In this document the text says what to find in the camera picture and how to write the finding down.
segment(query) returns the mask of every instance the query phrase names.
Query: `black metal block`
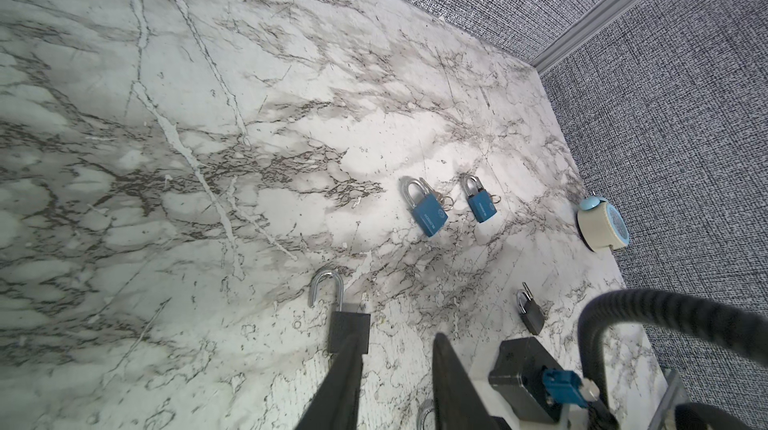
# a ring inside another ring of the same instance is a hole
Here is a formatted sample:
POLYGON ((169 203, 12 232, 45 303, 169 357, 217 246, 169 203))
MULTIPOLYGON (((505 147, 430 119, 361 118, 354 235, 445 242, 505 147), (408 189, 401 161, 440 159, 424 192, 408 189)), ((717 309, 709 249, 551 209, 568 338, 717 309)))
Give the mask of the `black metal block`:
POLYGON ((360 338, 358 348, 362 354, 368 353, 368 338, 371 333, 370 313, 352 311, 334 311, 331 313, 331 329, 328 338, 328 352, 339 353, 346 338, 357 334, 360 338))
POLYGON ((547 403, 542 373, 562 367, 534 337, 505 340, 498 347, 498 358, 488 383, 499 392, 521 420, 557 423, 562 405, 547 403))

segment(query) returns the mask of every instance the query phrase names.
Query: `white marble tabletop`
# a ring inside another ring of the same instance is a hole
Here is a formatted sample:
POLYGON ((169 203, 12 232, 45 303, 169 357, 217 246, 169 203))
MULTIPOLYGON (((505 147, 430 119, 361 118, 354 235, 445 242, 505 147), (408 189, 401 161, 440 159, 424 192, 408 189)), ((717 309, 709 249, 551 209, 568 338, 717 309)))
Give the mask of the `white marble tabletop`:
MULTIPOLYGON (((8 428, 293 428, 328 368, 330 265, 372 314, 360 428, 412 428, 432 339, 540 335, 623 285, 574 226, 584 188, 537 73, 400 0, 0 0, 8 428), (477 224, 458 177, 502 201, 477 224), (399 184, 456 201, 427 239, 399 184)), ((666 384, 606 341, 646 428, 666 384)))

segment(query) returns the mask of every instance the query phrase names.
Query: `black padlock body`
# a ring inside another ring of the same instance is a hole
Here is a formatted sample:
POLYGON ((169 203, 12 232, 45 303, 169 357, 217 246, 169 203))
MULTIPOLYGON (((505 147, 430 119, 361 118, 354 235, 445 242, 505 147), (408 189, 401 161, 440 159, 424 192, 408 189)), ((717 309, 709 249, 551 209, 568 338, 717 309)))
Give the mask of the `black padlock body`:
POLYGON ((541 307, 533 300, 528 300, 523 306, 525 313, 520 314, 520 318, 533 335, 538 335, 544 328, 544 313, 541 307))
POLYGON ((371 314, 353 311, 331 313, 331 329, 328 335, 328 352, 339 353, 346 338, 354 333, 360 336, 363 355, 368 353, 368 338, 371 333, 371 314))

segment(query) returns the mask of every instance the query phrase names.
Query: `padlock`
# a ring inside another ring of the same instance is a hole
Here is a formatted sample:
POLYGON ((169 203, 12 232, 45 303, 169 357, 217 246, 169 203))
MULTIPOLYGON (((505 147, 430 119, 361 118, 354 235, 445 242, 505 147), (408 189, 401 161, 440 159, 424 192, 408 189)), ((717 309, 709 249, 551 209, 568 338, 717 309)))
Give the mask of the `padlock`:
POLYGON ((469 203, 469 208, 472 209, 472 213, 475 214, 475 218, 477 219, 478 223, 483 223, 485 220, 496 214, 496 207, 494 206, 493 197, 482 187, 480 178, 467 173, 462 176, 462 187, 467 194, 467 203, 469 203), (469 189, 469 182, 475 183, 475 188, 477 190, 476 193, 472 193, 472 191, 469 189))
POLYGON ((437 200, 435 194, 430 192, 424 183, 415 178, 408 179, 402 185, 402 193, 411 206, 413 219, 422 227, 424 233, 427 233, 427 236, 437 233, 448 221, 446 211, 442 209, 442 205, 437 200), (408 192, 411 185, 418 186, 424 195, 424 198, 418 204, 413 201, 413 197, 408 192))
POLYGON ((520 318, 529 332, 538 335, 544 328, 544 313, 542 308, 533 300, 531 289, 528 288, 525 282, 523 282, 523 288, 523 290, 518 290, 520 318))
POLYGON ((317 284, 322 279, 330 276, 336 282, 336 310, 331 313, 331 327, 328 335, 328 352, 339 353, 351 334, 357 334, 360 338, 359 348, 362 354, 368 353, 368 340, 371 332, 370 313, 355 313, 354 311, 342 311, 344 303, 344 282, 341 275, 335 270, 321 270, 312 277, 310 283, 310 307, 315 306, 317 300, 317 284))

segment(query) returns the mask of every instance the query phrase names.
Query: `black cable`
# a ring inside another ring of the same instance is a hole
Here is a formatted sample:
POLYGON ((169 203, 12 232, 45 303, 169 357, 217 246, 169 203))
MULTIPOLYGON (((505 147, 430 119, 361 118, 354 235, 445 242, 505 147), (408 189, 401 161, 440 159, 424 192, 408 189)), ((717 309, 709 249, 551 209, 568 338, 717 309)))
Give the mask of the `black cable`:
POLYGON ((590 301, 578 319, 578 350, 585 378, 608 406, 603 334, 617 323, 660 326, 696 336, 768 366, 768 319, 716 301, 669 291, 611 291, 590 301))

